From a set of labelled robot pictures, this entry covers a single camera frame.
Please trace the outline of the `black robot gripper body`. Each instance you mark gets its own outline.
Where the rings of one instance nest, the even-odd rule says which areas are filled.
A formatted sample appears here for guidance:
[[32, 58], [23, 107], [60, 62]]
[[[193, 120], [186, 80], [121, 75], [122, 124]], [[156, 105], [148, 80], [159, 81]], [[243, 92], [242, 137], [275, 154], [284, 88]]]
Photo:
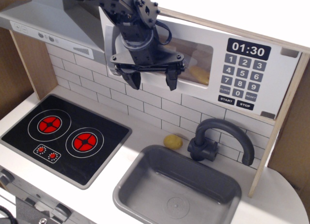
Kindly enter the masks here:
[[173, 71], [179, 75], [185, 70], [184, 55], [158, 42], [116, 41], [115, 53], [109, 57], [109, 69], [115, 75], [137, 72]]

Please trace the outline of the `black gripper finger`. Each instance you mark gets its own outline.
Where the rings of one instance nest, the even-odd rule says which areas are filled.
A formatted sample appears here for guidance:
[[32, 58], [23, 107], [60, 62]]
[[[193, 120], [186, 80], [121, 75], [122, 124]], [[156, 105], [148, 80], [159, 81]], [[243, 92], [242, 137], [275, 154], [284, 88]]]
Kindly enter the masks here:
[[176, 70], [167, 70], [166, 74], [166, 83], [170, 88], [170, 91], [173, 91], [177, 88], [178, 72]]
[[135, 90], [140, 89], [141, 75], [139, 72], [133, 72], [133, 73], [122, 72], [122, 77], [131, 88]]

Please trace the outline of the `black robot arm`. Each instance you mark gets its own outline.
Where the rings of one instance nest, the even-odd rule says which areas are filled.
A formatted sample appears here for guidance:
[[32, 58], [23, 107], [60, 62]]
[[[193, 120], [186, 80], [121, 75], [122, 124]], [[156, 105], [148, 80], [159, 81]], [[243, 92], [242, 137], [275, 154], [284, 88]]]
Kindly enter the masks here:
[[99, 7], [118, 28], [125, 52], [114, 54], [109, 61], [113, 72], [133, 89], [139, 90], [142, 72], [164, 72], [170, 90], [177, 87], [178, 76], [185, 70], [184, 55], [167, 49], [172, 33], [161, 41], [157, 27], [169, 30], [158, 21], [158, 4], [151, 0], [76, 0]]

